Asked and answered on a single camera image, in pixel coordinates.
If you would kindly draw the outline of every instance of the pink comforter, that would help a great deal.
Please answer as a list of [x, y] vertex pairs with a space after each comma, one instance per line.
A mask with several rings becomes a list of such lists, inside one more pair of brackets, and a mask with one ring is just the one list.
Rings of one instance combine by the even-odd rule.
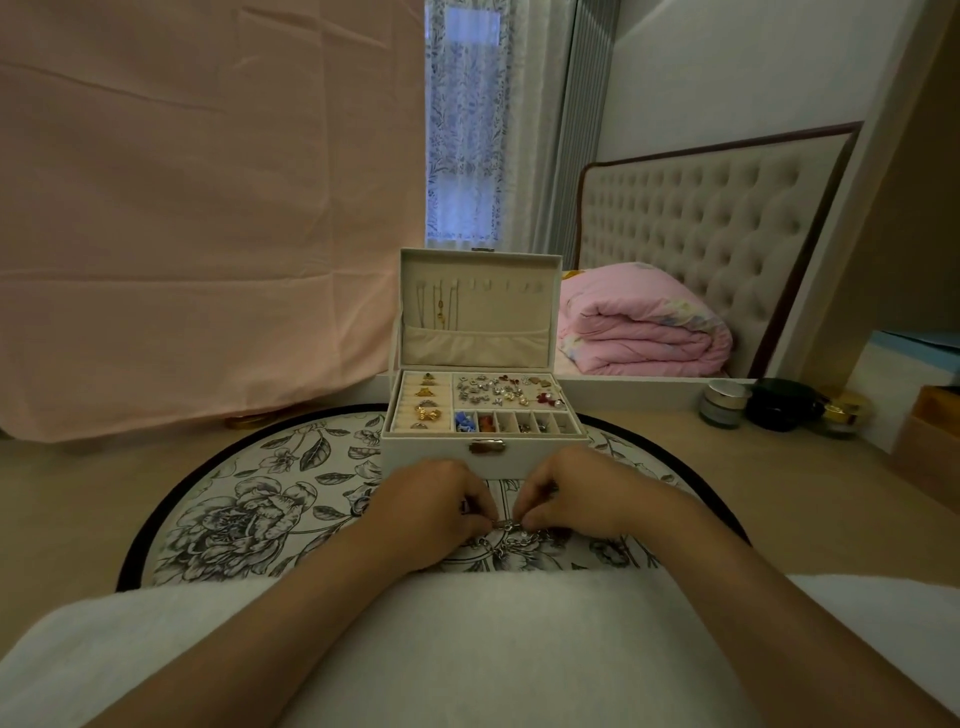
[[584, 374], [711, 376], [733, 339], [678, 280], [645, 263], [617, 263], [563, 281], [558, 341]]

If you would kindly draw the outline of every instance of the gray curtain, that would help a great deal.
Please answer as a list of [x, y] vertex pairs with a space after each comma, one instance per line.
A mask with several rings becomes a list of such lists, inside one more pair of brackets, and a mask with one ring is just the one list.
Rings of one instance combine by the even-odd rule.
[[535, 245], [539, 253], [562, 255], [567, 269], [576, 263], [577, 186], [596, 159], [619, 8], [620, 0], [578, 0], [574, 14], [550, 205]]

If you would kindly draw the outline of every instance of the lace curtain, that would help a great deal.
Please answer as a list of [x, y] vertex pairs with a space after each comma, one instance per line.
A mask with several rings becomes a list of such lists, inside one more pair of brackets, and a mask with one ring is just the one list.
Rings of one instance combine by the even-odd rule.
[[536, 248], [573, 6], [426, 2], [428, 247]]

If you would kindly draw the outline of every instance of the white wall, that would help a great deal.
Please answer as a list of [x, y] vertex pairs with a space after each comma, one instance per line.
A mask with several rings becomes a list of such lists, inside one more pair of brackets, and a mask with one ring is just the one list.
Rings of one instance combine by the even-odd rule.
[[862, 120], [919, 0], [621, 0], [597, 158]]

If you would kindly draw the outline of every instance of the upholstered headboard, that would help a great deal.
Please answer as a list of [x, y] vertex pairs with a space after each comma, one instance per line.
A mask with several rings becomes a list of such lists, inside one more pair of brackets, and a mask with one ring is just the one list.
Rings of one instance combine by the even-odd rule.
[[723, 317], [732, 376], [762, 376], [860, 125], [588, 165], [578, 268], [656, 265]]

